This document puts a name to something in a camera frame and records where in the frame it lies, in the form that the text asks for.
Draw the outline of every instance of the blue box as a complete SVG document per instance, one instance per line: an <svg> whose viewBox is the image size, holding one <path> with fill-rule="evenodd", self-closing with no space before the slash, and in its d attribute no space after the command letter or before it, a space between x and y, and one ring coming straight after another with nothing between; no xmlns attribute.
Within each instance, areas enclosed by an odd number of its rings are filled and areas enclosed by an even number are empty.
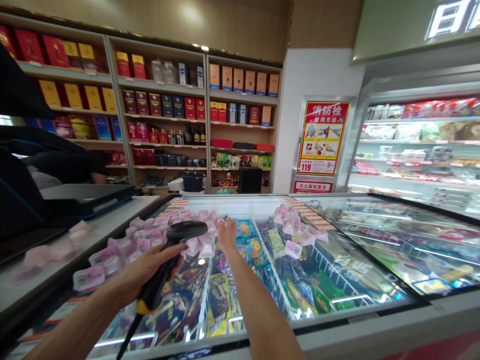
<svg viewBox="0 0 480 360"><path fill-rule="evenodd" d="M118 117L111 117L111 128L113 130L113 138L115 141L123 141L124 137L122 136L122 127L120 126L120 121Z"/></svg>
<svg viewBox="0 0 480 360"><path fill-rule="evenodd" d="M105 116L94 116L93 122L95 123L98 140L112 141L108 119Z"/></svg>

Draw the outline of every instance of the white counter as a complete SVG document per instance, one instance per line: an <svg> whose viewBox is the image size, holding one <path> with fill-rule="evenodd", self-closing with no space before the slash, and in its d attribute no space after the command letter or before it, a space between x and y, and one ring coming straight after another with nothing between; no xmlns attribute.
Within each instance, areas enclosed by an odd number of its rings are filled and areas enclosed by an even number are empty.
<svg viewBox="0 0 480 360"><path fill-rule="evenodd" d="M17 287L9 286L10 271L21 265L24 258L23 256L0 267L0 323L2 322L2 317L6 315L7 312L14 310L14 305L17 302L22 303L22 299L26 300L30 296L33 296L33 293L39 291L39 286L45 285L45 282L49 283L54 281L56 275L59 275L61 271L65 270L65 267L68 265L71 266L75 262L79 262L82 256L98 242L105 240L110 233L118 228L127 225L143 210L152 206L159 200L159 196L134 196L131 200L87 221L93 231L89 233L89 238L85 241L83 246L77 248L76 256L66 262L48 263L44 266L42 274L23 285ZM50 244L65 240L69 236L70 233L63 234L50 242Z"/></svg>

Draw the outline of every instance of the orange box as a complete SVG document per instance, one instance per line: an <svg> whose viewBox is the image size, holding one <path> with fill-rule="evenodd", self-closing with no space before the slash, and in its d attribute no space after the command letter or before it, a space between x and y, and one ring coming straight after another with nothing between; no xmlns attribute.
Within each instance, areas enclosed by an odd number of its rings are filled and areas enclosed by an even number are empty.
<svg viewBox="0 0 480 360"><path fill-rule="evenodd" d="M41 92L45 98L45 102L51 108L60 108L62 103L60 102L59 92L57 91L57 86L53 81L39 80L41 87Z"/></svg>
<svg viewBox="0 0 480 360"><path fill-rule="evenodd" d="M236 93L244 92L244 70L243 69L233 69L233 79L235 83L233 84L233 91Z"/></svg>
<svg viewBox="0 0 480 360"><path fill-rule="evenodd" d="M270 126L270 117L272 115L272 107L270 105L263 105L261 109L261 125Z"/></svg>
<svg viewBox="0 0 480 360"><path fill-rule="evenodd" d="M146 79L144 57L132 54L131 62L133 63L133 77L137 79Z"/></svg>
<svg viewBox="0 0 480 360"><path fill-rule="evenodd" d="M255 94L255 71L245 71L245 92Z"/></svg>
<svg viewBox="0 0 480 360"><path fill-rule="evenodd" d="M270 74L270 83L268 84L268 96L271 98L279 97L279 74Z"/></svg>
<svg viewBox="0 0 480 360"><path fill-rule="evenodd" d="M215 64L209 64L209 84L210 89L220 90L220 66Z"/></svg>
<svg viewBox="0 0 480 360"><path fill-rule="evenodd" d="M80 96L79 86L77 84L64 83L68 105L73 109L83 109L82 97Z"/></svg>
<svg viewBox="0 0 480 360"><path fill-rule="evenodd" d="M116 113L117 104L115 103L114 90L109 87L102 87L101 93L103 94L103 101L105 102L106 111Z"/></svg>
<svg viewBox="0 0 480 360"><path fill-rule="evenodd" d="M90 110L103 111L102 101L100 100L99 88L96 86L85 85L86 99Z"/></svg>
<svg viewBox="0 0 480 360"><path fill-rule="evenodd" d="M256 74L256 94L265 96L267 91L267 73L257 72Z"/></svg>
<svg viewBox="0 0 480 360"><path fill-rule="evenodd" d="M229 66L221 67L221 84L222 90L232 91L232 68Z"/></svg>

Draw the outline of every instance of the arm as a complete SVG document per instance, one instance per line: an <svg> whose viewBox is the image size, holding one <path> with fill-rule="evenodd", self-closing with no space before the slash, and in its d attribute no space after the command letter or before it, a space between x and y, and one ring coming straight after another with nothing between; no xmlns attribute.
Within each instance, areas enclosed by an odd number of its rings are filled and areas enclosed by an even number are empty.
<svg viewBox="0 0 480 360"><path fill-rule="evenodd" d="M237 222L228 219L225 227L220 226L218 242L233 275L252 358L304 359L287 319L237 250L236 235Z"/></svg>
<svg viewBox="0 0 480 360"><path fill-rule="evenodd" d="M58 324L24 360L84 360L118 312L132 303L159 266L185 249L185 244L156 246L100 287ZM182 267L182 257L170 277Z"/></svg>

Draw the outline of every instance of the packaged food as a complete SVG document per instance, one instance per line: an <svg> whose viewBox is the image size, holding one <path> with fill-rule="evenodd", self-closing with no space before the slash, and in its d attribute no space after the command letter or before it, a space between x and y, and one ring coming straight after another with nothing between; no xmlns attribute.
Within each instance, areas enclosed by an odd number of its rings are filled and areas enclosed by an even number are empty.
<svg viewBox="0 0 480 360"><path fill-rule="evenodd" d="M224 273L210 277L210 302L206 336L214 337L227 333L228 319L231 317L229 279Z"/></svg>

